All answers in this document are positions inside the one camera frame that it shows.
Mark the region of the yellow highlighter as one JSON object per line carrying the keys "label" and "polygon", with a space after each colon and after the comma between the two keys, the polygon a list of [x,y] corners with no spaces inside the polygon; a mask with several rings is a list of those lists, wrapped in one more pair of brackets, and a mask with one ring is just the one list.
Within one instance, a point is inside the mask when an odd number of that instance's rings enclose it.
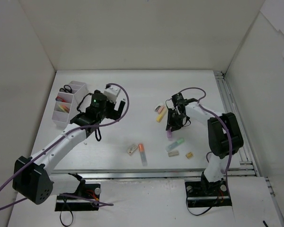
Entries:
{"label": "yellow highlighter", "polygon": [[164,108],[164,109],[159,113],[159,115],[157,116],[156,122],[161,122],[162,119],[163,119],[163,117],[165,116],[166,112],[167,112],[167,109]]}

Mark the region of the pink purple highlighter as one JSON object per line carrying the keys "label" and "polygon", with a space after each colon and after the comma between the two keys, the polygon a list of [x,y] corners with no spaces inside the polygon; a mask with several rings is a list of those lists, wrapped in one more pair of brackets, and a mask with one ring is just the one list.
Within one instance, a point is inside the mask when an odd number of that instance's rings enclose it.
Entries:
{"label": "pink purple highlighter", "polygon": [[169,128],[169,129],[167,130],[167,138],[168,138],[168,139],[171,139],[171,138],[172,138],[172,128]]}

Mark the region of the green highlighter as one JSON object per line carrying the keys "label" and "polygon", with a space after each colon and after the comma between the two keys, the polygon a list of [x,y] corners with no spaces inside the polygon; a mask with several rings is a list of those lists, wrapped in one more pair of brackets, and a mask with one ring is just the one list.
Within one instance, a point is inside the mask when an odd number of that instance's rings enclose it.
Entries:
{"label": "green highlighter", "polygon": [[178,146],[180,146],[184,142],[185,142],[185,139],[184,138],[180,138],[180,139],[172,142],[171,144],[167,145],[165,150],[167,152],[170,152],[170,151],[174,150],[175,148],[177,148]]}

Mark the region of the twin orange yellow highlighter pack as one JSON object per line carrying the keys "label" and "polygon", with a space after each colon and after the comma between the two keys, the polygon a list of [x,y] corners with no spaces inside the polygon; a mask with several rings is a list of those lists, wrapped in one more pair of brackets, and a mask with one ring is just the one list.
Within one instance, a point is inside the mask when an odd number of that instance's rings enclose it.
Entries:
{"label": "twin orange yellow highlighter pack", "polygon": [[69,113],[69,108],[65,105],[58,105],[59,109],[64,113]]}

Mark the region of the black handled scissors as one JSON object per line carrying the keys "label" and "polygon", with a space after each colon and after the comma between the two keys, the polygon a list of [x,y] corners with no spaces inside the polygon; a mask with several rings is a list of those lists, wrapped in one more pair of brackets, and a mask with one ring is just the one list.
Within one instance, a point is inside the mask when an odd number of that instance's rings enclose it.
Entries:
{"label": "black handled scissors", "polygon": [[72,88],[70,85],[64,85],[62,88],[59,89],[60,92],[64,92],[64,93],[72,93]]}

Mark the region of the red gel pen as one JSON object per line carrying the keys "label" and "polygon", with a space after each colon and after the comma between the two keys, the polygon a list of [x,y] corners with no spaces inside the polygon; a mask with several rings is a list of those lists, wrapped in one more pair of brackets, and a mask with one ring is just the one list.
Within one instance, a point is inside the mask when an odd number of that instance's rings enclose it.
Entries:
{"label": "red gel pen", "polygon": [[67,100],[63,99],[63,98],[62,98],[62,97],[60,97],[60,96],[57,96],[57,97],[55,98],[55,100],[56,100],[57,102],[68,103],[68,101],[67,101]]}

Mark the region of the orange cap highlighter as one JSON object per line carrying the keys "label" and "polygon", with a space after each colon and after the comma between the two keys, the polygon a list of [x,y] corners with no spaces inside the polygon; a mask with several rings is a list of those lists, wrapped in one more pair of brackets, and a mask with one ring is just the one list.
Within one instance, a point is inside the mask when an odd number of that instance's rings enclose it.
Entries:
{"label": "orange cap highlighter", "polygon": [[142,143],[138,144],[138,149],[139,149],[139,152],[140,152],[142,165],[147,166],[147,158],[146,158],[146,154],[145,154],[145,150],[144,150],[144,145]]}

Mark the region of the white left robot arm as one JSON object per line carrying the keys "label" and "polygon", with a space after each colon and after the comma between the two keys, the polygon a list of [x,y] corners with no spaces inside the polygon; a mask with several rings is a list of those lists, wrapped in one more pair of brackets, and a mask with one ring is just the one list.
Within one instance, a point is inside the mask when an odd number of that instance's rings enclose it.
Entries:
{"label": "white left robot arm", "polygon": [[86,187],[85,180],[80,175],[68,173],[53,177],[52,172],[75,146],[93,133],[100,135],[99,128],[104,119],[116,123],[125,116],[128,101],[121,101],[118,109],[115,109],[121,90],[122,88],[112,85],[104,92],[95,90],[90,105],[71,119],[55,141],[29,158],[18,158],[14,166],[13,189],[36,205],[43,203],[51,195],[66,194],[72,198],[81,198]]}

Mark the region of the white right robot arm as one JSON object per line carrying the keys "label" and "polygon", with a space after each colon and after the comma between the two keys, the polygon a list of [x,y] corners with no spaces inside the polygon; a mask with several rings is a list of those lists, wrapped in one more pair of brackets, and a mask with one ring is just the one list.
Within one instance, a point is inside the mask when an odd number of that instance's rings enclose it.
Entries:
{"label": "white right robot arm", "polygon": [[171,97],[172,108],[168,108],[166,131],[180,130],[194,118],[207,127],[211,152],[207,168],[201,174],[201,192],[210,195],[217,189],[227,174],[232,156],[243,147],[244,141],[235,114],[220,113],[203,107],[199,100],[185,99],[176,93]]}

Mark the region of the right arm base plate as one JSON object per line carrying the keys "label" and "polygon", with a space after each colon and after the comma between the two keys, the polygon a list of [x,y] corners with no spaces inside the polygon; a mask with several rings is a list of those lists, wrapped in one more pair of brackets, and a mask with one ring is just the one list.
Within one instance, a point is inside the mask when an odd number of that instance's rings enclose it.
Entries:
{"label": "right arm base plate", "polygon": [[185,181],[185,190],[189,208],[232,206],[224,180],[211,184],[208,189],[203,188],[200,181]]}

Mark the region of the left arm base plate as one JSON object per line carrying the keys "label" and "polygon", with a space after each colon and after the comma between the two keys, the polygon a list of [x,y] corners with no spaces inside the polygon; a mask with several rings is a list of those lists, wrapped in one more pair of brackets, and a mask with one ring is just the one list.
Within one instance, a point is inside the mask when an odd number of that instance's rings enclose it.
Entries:
{"label": "left arm base plate", "polygon": [[[101,186],[99,183],[89,183],[79,197],[98,200],[100,198]],[[57,196],[54,211],[98,211],[94,203],[71,197]]]}

